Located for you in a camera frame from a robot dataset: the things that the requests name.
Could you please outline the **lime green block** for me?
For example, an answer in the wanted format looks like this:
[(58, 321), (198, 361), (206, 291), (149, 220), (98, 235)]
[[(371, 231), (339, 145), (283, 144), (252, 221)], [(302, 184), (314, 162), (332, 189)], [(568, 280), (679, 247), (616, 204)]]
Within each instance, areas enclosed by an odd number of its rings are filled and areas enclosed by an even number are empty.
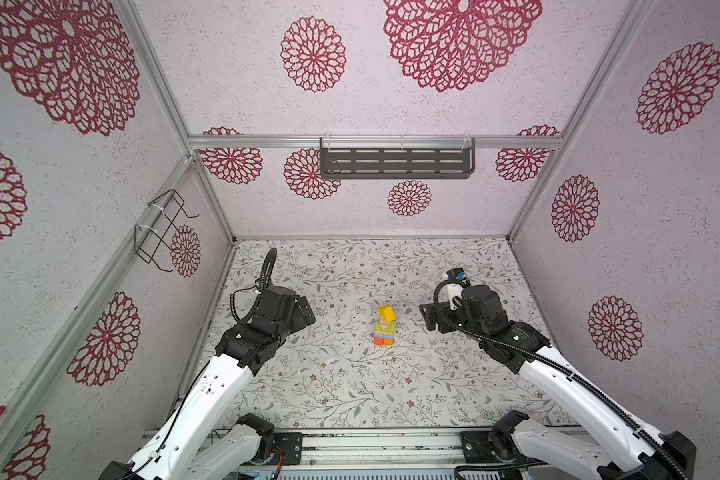
[(395, 322), (378, 321), (375, 325), (374, 335), (376, 337), (393, 339), (396, 334)]

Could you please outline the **yellow triangular roof block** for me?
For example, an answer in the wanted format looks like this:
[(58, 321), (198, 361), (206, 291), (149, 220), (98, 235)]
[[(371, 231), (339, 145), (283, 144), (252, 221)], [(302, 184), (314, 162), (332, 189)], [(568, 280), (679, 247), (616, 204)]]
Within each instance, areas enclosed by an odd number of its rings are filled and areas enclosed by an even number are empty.
[(382, 305), (377, 308), (380, 320), (384, 323), (392, 323), (396, 321), (396, 315), (392, 306)]

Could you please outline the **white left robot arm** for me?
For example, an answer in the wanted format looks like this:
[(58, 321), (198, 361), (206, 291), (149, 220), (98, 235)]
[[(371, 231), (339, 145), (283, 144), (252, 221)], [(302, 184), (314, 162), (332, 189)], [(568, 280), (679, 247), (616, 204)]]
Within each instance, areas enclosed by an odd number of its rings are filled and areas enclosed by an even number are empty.
[(101, 479), (223, 479), (239, 466), (276, 455), (272, 423), (241, 417), (211, 447), (206, 437), (232, 401), (287, 337), (315, 322), (306, 297), (279, 286), (263, 288), (251, 317), (228, 329), (181, 405), (129, 461), (110, 462)]

